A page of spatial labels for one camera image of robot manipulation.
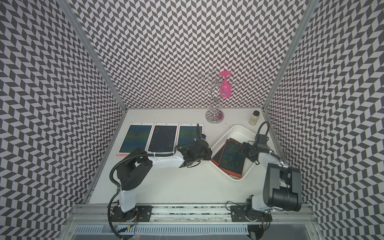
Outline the white plastic storage tray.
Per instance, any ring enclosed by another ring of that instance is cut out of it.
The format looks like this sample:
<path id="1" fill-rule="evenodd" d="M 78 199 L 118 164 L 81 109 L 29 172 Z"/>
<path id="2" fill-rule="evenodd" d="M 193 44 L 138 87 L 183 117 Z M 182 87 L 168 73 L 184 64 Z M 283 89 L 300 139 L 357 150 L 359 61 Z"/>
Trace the white plastic storage tray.
<path id="1" fill-rule="evenodd" d="M 230 130 L 228 130 L 214 145 L 213 147 L 211 147 L 211 150 L 212 150 L 212 157 L 219 151 L 219 149 L 224 145 L 224 143 L 226 142 L 227 139 L 229 138 L 233 138 L 235 140 L 237 140 L 238 142 L 240 142 L 241 144 L 243 142 L 249 142 L 249 141 L 253 141 L 255 139 L 255 133 L 246 129 L 245 127 L 241 126 L 241 125 L 235 125 L 233 126 Z M 246 158 L 245 160 L 245 164 L 244 164 L 244 169 L 243 169 L 243 176 L 242 178 L 235 178 L 231 175 L 228 175 L 227 173 L 225 173 L 224 171 L 222 171 L 219 167 L 217 167 L 216 165 L 214 165 L 220 172 L 222 172 L 226 177 L 228 177 L 229 179 L 235 181 L 235 182 L 239 182 L 239 181 L 242 181 L 242 179 L 244 177 L 246 177 L 250 170 L 255 166 L 256 164 L 255 163 L 252 163 L 249 159 Z"/>

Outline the pink writing tablet colourful screen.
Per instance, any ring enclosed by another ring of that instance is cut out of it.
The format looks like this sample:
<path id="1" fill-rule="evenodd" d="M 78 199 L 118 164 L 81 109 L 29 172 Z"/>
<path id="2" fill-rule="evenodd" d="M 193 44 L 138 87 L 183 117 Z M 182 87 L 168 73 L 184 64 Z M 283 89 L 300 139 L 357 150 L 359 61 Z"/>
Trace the pink writing tablet colourful screen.
<path id="1" fill-rule="evenodd" d="M 116 156 L 128 156 L 137 148 L 144 148 L 146 150 L 149 145 L 149 138 L 153 127 L 154 123 L 131 122 L 126 130 Z"/>

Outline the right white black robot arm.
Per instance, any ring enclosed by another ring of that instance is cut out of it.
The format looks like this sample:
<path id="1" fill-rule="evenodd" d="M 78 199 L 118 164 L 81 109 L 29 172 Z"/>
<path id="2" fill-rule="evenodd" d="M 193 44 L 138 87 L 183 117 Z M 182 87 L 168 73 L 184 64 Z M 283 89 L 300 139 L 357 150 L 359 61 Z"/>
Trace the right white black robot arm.
<path id="1" fill-rule="evenodd" d="M 242 143 L 240 151 L 256 165 L 266 169 L 263 192 L 250 195 L 244 206 L 244 214 L 251 222 L 266 221 L 271 210 L 299 212 L 302 207 L 301 172 L 285 164 L 268 146 L 270 123 L 259 127 L 252 143 Z"/>

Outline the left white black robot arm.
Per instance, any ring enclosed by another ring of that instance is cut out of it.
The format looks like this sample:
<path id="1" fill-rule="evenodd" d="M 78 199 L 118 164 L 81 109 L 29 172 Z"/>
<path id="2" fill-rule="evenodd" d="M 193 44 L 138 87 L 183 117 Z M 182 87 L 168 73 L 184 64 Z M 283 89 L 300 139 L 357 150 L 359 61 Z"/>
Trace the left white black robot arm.
<path id="1" fill-rule="evenodd" d="M 188 143 L 177 144 L 170 153 L 147 152 L 137 148 L 110 171 L 110 181 L 117 187 L 108 206 L 108 217 L 112 222 L 130 222 L 137 218 L 140 210 L 136 202 L 136 188 L 150 170 L 164 168 L 189 168 L 194 163 L 209 161 L 212 150 L 206 135 L 196 126 L 197 138 Z"/>

